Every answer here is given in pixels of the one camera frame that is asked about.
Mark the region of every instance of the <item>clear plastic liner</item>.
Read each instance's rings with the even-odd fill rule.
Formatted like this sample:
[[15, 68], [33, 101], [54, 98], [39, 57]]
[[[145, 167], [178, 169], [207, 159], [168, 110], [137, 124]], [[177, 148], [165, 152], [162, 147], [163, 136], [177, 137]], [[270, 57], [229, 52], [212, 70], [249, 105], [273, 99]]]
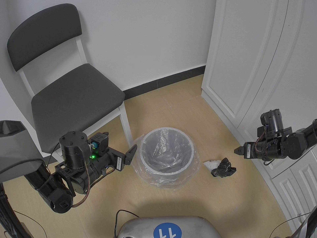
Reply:
[[134, 143], [138, 146], [132, 161], [134, 170], [157, 187], [180, 187], [200, 168], [193, 141], [179, 129], [155, 129]]

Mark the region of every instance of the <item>white chair frame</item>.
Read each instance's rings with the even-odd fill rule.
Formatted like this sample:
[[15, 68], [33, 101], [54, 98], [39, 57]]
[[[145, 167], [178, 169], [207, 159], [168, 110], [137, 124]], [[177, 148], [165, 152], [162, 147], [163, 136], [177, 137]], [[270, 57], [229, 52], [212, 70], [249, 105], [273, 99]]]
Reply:
[[[82, 64], [87, 63], [87, 58], [86, 58], [86, 55], [85, 55], [85, 52], [84, 52], [84, 48], [83, 48], [82, 43], [81, 43], [80, 36], [75, 37], [75, 39], [76, 39], [76, 44], [77, 44], [77, 48], [78, 48], [78, 51], [79, 51], [79, 56], [80, 56], [80, 59], [81, 59], [81, 63]], [[30, 83], [28, 82], [28, 80], [27, 80], [27, 78], [25, 76], [23, 68], [19, 69], [18, 72], [19, 72], [19, 74], [20, 74], [20, 76], [22, 78], [22, 81], [23, 81], [27, 91], [29, 92], [31, 98], [33, 98], [35, 94], [34, 94], [32, 88], [30, 86]], [[122, 103], [120, 107], [116, 108], [115, 110], [113, 110], [111, 113], [109, 113], [105, 117], [101, 118], [95, 124], [93, 124], [92, 126], [90, 126], [87, 129], [85, 129], [83, 132], [86, 135], [89, 136], [89, 135], [93, 134], [96, 130], [98, 130], [99, 128], [101, 128], [102, 126], [104, 126], [105, 124], [107, 124], [108, 122], [113, 120], [114, 118], [116, 118], [117, 116], [120, 116], [120, 120], [121, 120], [121, 123], [122, 123], [122, 127], [123, 127], [123, 130], [124, 130], [125, 137], [126, 137], [126, 139], [128, 141], [128, 145], [129, 145], [129, 147], [132, 147], [133, 139], [132, 139], [131, 129], [130, 129], [128, 117], [126, 115], [124, 103]], [[61, 149], [58, 149], [57, 151], [53, 152], [52, 156], [58, 162], [63, 162], [64, 161], [64, 159], [62, 157]]]

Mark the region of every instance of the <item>gray seat cushion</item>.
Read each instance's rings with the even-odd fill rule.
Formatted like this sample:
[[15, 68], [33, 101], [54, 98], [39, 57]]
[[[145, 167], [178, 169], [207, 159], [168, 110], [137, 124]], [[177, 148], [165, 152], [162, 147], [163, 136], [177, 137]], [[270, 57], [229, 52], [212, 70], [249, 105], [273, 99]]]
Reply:
[[84, 131], [118, 108], [124, 97], [115, 84], [88, 63], [60, 77], [31, 102], [42, 151], [51, 153], [61, 136], [72, 130]]

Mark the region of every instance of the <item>chair backrest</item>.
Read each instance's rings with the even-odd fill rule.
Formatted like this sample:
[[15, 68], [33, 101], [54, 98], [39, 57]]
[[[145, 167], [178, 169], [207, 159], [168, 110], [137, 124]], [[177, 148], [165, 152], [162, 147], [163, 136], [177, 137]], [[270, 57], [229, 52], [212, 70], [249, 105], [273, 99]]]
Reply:
[[19, 25], [8, 40], [8, 53], [15, 71], [81, 34], [78, 10], [73, 4], [59, 4], [34, 14]]

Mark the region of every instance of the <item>blue circular sticker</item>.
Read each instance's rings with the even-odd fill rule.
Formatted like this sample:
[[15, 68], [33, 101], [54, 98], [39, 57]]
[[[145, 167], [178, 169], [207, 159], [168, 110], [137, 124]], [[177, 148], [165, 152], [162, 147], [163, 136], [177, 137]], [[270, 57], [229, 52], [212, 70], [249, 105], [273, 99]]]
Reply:
[[182, 231], [174, 223], [162, 223], [154, 229], [153, 236], [154, 238], [181, 238]]

